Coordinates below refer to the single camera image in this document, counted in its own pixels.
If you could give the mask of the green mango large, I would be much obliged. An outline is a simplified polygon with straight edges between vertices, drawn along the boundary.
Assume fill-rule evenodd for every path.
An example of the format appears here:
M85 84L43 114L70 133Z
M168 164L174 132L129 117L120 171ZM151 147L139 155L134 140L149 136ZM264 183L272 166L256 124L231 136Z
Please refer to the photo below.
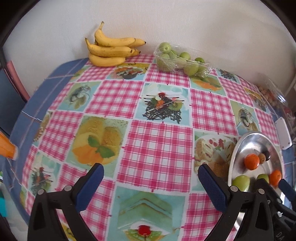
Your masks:
M269 176L267 174L259 174L257 180L264 179L269 184Z

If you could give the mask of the mandarin orange right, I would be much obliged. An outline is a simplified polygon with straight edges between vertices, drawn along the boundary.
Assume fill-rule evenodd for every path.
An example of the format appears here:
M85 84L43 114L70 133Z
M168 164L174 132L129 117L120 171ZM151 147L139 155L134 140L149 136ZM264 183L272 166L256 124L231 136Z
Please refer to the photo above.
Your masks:
M280 170L276 169L269 175L269 183L273 187L277 187L281 179L282 173Z

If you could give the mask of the brown longan fruit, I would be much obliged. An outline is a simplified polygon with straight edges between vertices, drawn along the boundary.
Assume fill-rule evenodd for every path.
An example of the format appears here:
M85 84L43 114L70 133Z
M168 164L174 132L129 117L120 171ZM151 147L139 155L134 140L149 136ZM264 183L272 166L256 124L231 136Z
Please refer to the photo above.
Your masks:
M266 161L266 156L265 156L264 153L260 153L260 154L258 155L258 158L259 158L259 163L260 163L260 165L262 165L262 164Z

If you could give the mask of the pink checkered fruit tablecloth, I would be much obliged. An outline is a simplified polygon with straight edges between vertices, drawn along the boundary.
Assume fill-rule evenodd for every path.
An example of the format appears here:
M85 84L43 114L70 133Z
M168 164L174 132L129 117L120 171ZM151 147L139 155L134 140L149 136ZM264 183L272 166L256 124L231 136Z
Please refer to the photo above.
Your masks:
M58 67L40 86L20 203L60 191L95 164L104 179L81 213L98 240L203 240L220 217L197 177L228 177L237 140L259 131L278 147L262 89L214 69L204 79L161 72L153 56L98 68ZM42 97L46 98L41 108Z

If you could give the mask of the blue under tablecloth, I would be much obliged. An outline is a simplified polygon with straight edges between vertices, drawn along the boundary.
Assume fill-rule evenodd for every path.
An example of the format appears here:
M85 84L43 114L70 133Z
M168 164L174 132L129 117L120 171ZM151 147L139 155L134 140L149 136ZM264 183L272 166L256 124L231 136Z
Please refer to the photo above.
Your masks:
M46 111L68 84L70 78L80 70L87 59L78 59L57 67L40 85L33 96L21 110L10 135L10 141L18 147L16 161L1 157L1 171L4 173L4 185L8 189L16 208L25 223L30 215L20 202L23 168L41 121Z

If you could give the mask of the large steel bowl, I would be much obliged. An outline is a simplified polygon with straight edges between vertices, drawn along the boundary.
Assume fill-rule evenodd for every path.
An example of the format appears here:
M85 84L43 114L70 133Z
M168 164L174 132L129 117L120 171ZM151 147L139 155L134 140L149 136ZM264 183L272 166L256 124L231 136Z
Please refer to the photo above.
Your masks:
M226 160L229 164L227 184L237 184L242 191L250 192L258 178L264 178L276 198L282 200L283 193L272 184L271 174L284 175L283 161L272 141L261 132L251 131L237 140L226 142Z

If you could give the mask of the orange object at edge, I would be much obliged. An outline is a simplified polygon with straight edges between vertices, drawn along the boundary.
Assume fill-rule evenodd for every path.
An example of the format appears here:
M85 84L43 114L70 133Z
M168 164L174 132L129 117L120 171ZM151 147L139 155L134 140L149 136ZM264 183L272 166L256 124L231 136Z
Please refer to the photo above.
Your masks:
M18 147L0 132L0 155L15 161L18 157L18 153Z

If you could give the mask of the clear box of longans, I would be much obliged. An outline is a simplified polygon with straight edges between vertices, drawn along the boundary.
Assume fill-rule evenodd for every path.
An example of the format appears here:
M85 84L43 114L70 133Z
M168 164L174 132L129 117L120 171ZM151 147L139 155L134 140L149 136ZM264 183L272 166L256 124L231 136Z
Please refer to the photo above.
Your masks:
M257 75L256 86L259 92L267 100L273 108L288 107L287 101L283 93L279 90L276 84L265 74Z

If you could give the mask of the clear tray green jujubes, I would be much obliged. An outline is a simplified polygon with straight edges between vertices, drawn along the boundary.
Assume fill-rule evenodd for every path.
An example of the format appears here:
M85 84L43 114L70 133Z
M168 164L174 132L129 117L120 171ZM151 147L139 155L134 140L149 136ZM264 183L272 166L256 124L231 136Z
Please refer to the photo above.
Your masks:
M158 44L153 55L158 69L164 72L205 78L214 69L206 53L168 42Z

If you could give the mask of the small mandarin orange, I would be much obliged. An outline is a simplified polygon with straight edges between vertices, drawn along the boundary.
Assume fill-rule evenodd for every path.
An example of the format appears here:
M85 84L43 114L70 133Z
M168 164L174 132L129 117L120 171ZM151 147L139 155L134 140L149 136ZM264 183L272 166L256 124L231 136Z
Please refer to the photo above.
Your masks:
M244 166L248 170L255 170L259 166L259 158L256 154L249 154L244 158Z

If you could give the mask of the dark cherry with stem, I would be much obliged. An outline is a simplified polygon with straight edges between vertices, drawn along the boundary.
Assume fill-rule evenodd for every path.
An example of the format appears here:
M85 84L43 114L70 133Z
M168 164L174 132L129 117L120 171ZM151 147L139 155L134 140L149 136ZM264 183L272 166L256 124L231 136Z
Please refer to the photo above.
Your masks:
M268 150L264 151L263 154L265 155L265 160L268 161L271 157L270 152Z

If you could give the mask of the bunch of yellow bananas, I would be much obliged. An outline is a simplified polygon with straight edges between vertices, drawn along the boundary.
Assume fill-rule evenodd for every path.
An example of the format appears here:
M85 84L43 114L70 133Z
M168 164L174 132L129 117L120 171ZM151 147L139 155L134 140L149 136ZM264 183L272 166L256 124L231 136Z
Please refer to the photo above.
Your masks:
M140 54L137 49L146 44L146 41L138 38L110 38L103 32L104 22L101 22L98 29L94 33L95 43L85 38L86 47L88 49L88 58L91 64L97 67L113 67L118 66L129 57Z

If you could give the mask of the white power adapter box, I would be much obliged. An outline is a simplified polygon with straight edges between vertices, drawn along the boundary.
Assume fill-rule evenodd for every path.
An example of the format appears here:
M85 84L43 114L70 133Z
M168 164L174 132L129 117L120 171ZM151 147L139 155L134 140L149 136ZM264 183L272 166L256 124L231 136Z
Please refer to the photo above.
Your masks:
M280 142L280 147L282 150L287 150L292 146L292 139L290 137L290 132L288 130L287 124L283 117L280 117L275 122L275 128L277 131L278 139Z

